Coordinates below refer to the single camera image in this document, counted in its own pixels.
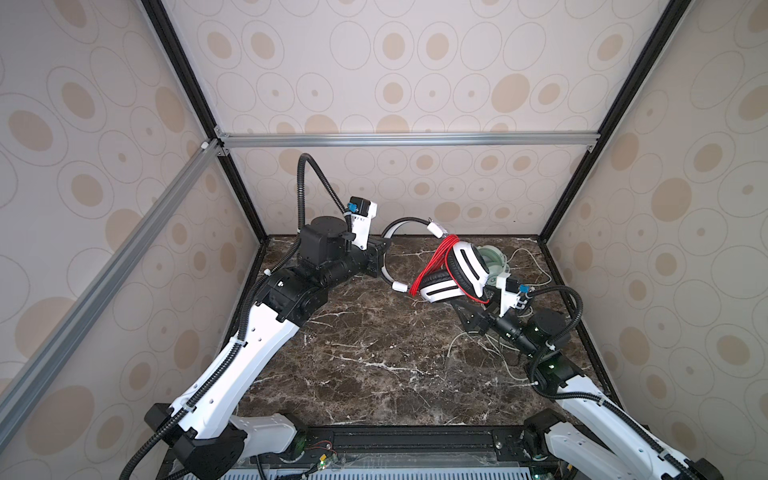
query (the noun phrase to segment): brown marble surface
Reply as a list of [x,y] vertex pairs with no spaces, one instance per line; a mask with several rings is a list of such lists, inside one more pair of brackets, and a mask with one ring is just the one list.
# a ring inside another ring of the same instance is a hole
[[[493,245],[508,257],[527,248],[546,269],[533,240],[462,239]],[[292,241],[273,238],[264,266],[274,265]],[[396,237],[387,269],[396,279],[411,282],[438,245],[433,237]],[[547,279],[525,251],[510,265],[512,276],[526,283]],[[566,312],[557,293],[536,302],[535,307]],[[356,277],[332,290],[329,302],[272,358],[237,414],[287,411],[309,425],[517,425],[554,405],[524,386],[527,381],[511,378],[485,337],[456,338],[460,333],[449,305],[394,293],[381,279]],[[510,373],[524,379],[517,353],[502,351]],[[575,333],[564,351],[597,383]]]

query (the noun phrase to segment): robotic arm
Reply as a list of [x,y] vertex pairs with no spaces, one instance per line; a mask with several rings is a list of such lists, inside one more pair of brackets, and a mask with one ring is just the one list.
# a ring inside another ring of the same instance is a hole
[[[304,224],[306,163],[318,174],[345,220],[317,217]],[[485,333],[492,328],[498,332],[531,360],[528,376],[534,391],[558,402],[610,449],[547,409],[525,423],[523,440],[531,458],[556,456],[592,480],[722,480],[706,460],[694,463],[643,429],[560,352],[581,319],[581,298],[573,289],[546,286],[533,290],[508,274],[499,275],[495,288],[488,288],[488,269],[478,251],[470,243],[448,236],[436,223],[409,217],[388,226],[382,238],[371,237],[375,203],[352,197],[345,208],[308,154],[300,157],[296,178],[296,241],[246,295],[237,334],[200,378],[171,404],[155,404],[147,412],[144,420],[155,434],[126,464],[121,480],[128,480],[139,461],[161,440],[174,450],[186,472],[200,480],[220,478],[242,458],[262,453],[298,458],[306,441],[306,427],[298,419],[288,414],[243,418],[231,412],[277,350],[328,301],[331,288],[358,274],[377,277],[379,273],[397,292],[410,290],[430,302],[450,302],[467,331]],[[394,280],[384,264],[391,236],[409,221],[425,224],[445,245],[444,269],[422,274],[415,286]],[[285,267],[296,253],[296,264]],[[534,297],[555,290],[565,290],[576,300],[578,314],[570,322],[551,310],[539,310],[525,323],[517,317]]]

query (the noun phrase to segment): wallpaper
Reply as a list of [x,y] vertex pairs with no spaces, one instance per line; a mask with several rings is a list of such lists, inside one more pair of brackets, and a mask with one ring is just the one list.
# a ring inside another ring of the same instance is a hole
[[[575,168],[582,145],[501,147],[323,147],[233,149],[249,194],[269,233],[296,232],[296,163],[317,161],[342,202],[379,204],[372,232],[405,216],[432,218],[453,233],[536,234]],[[306,220],[340,217],[307,166]],[[406,225],[398,233],[427,233]]]
[[700,2],[550,242],[630,413],[768,472],[768,2]]
[[225,131],[594,129],[665,0],[166,0]]
[[200,146],[130,0],[0,15],[0,391]]
[[[203,172],[0,456],[0,480],[117,478],[218,354],[256,241],[216,166]],[[154,480],[166,447],[139,464]]]

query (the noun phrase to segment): brown dot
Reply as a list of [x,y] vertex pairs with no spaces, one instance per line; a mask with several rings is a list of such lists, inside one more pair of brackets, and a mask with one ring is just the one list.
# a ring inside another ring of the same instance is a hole
[[16,349],[31,358],[61,322],[74,301],[63,296],[45,298],[24,311],[16,324]]
[[531,166],[531,158],[528,155],[517,157],[515,158],[515,161],[512,163],[512,168],[514,168],[518,172],[523,171],[530,166]]
[[96,446],[102,450],[111,448],[123,435],[124,428],[122,417],[115,415],[108,418],[96,432]]
[[677,271],[677,259],[672,253],[662,253],[656,257],[656,271],[664,276],[672,275]]
[[592,215],[592,206],[588,202],[582,203],[581,208],[579,208],[578,214],[579,214],[579,217],[581,217],[583,220],[588,219],[589,216]]
[[603,353],[603,360],[605,361],[605,366],[608,367],[610,371],[616,372],[618,370],[619,361],[616,358],[616,356],[613,354],[613,352]]
[[87,22],[85,10],[79,0],[53,0],[56,9],[64,20],[77,28],[83,28]]
[[763,413],[763,416],[768,419],[768,393],[764,393],[763,396],[760,397],[760,411]]
[[667,384],[658,375],[651,374],[645,379],[645,386],[648,392],[657,399],[667,397]]
[[104,190],[98,180],[88,174],[79,174],[73,178],[71,189],[74,199],[86,207],[95,207],[104,198]]
[[75,443],[94,415],[91,390],[73,385],[57,390],[35,408],[26,425],[26,441],[38,455],[52,455]]
[[128,373],[128,385],[134,390],[141,390],[149,382],[151,374],[152,368],[149,366],[149,363],[138,363]]
[[411,127],[408,126],[408,122],[399,115],[387,115],[379,120],[379,124],[376,125],[376,133],[378,134],[410,130]]
[[168,87],[160,87],[154,93],[157,114],[168,130],[180,133],[184,129],[184,107],[179,97]]
[[632,280],[629,284],[629,296],[633,300],[641,301],[648,294],[648,288],[642,280]]
[[296,169],[299,165],[299,157],[301,152],[295,148],[287,148],[280,152],[277,156],[277,163],[280,164],[280,168],[288,174],[296,176]]
[[754,121],[768,112],[768,85],[760,85],[746,94],[739,104],[739,116]]
[[616,170],[627,170],[637,158],[640,149],[640,140],[633,133],[623,134],[611,148],[611,165]]
[[198,272],[202,272],[205,269],[205,263],[206,263],[205,253],[196,252],[192,260],[192,264],[194,265],[195,270],[197,270]]
[[306,119],[304,131],[308,134],[338,134],[336,123],[326,115],[313,115]]
[[432,60],[439,60],[448,53],[448,37],[442,33],[435,33],[427,40],[427,55]]
[[501,113],[515,111],[525,103],[530,90],[531,85],[524,75],[517,73],[507,75],[493,87],[491,104]]
[[229,58],[232,56],[232,45],[227,37],[218,31],[212,31],[207,37],[208,48],[218,58]]
[[416,195],[426,195],[429,193],[429,185],[424,182],[418,182],[413,187],[413,193]]
[[453,202],[443,202],[435,208],[435,218],[441,222],[456,220],[462,212],[461,207]]
[[182,223],[176,223],[170,229],[170,237],[176,245],[184,245],[187,242],[187,228]]
[[8,127],[16,141],[29,150],[46,151],[53,145],[53,132],[38,115],[17,110],[8,117]]
[[672,437],[677,440],[677,443],[680,444],[682,449],[691,451],[696,448],[696,436],[694,435],[694,431],[691,430],[688,425],[682,422],[675,422],[670,429],[672,430]]
[[768,28],[768,2],[763,0],[752,10],[746,21],[746,29],[752,33],[760,33]]
[[61,87],[61,99],[69,111],[80,118],[93,118],[96,114],[96,104],[91,94],[82,86],[68,81]]
[[574,248],[574,264],[582,272],[586,272],[592,266],[592,247],[589,243],[579,242]]
[[187,155],[192,158],[197,153],[197,144],[192,140],[187,140]]
[[231,272],[235,269],[235,263],[237,262],[237,252],[235,246],[232,243],[226,242],[221,246],[219,252],[219,260],[221,261],[221,268],[225,272]]
[[618,33],[609,36],[598,47],[598,59],[600,61],[611,60],[621,50],[624,39]]
[[205,372],[205,369],[208,368],[211,362],[213,362],[214,358],[210,356],[209,354],[203,355],[203,358],[200,360],[200,373]]
[[402,87],[400,84],[390,81],[384,86],[384,101],[388,104],[396,104],[402,100]]
[[650,199],[650,209],[657,219],[671,222],[688,211],[691,197],[688,182],[682,178],[669,178],[656,187]]
[[293,125],[285,121],[281,121],[279,124],[277,124],[276,130],[277,130],[277,133],[279,134],[295,134],[296,133],[296,129],[293,128]]
[[187,330],[179,335],[174,347],[174,361],[180,370],[192,366],[200,351],[200,337],[194,330]]
[[205,176],[205,187],[212,194],[216,193],[216,189],[217,189],[216,178],[212,174],[206,174],[206,176]]
[[429,155],[421,155],[416,159],[416,167],[420,170],[428,170],[435,161]]
[[538,103],[549,105],[560,96],[560,85],[547,84],[538,92]]
[[708,172],[723,160],[723,148],[718,144],[706,144],[694,157],[694,168],[699,172]]
[[731,365],[745,365],[750,360],[750,348],[733,335],[721,336],[717,340],[717,353]]
[[498,157],[495,155],[488,155],[487,157],[480,160],[480,168],[488,171],[493,170],[498,165]]
[[402,57],[402,54],[406,51],[406,41],[403,40],[399,33],[390,33],[384,37],[382,50],[389,60],[396,60]]
[[507,207],[497,208],[496,211],[493,213],[493,215],[496,218],[509,217],[509,209]]
[[650,346],[645,335],[633,326],[619,334],[621,355],[632,365],[644,365],[650,358]]
[[250,38],[250,47],[253,49],[253,53],[259,55],[265,60],[275,56],[275,42],[272,41],[269,35],[258,31]]

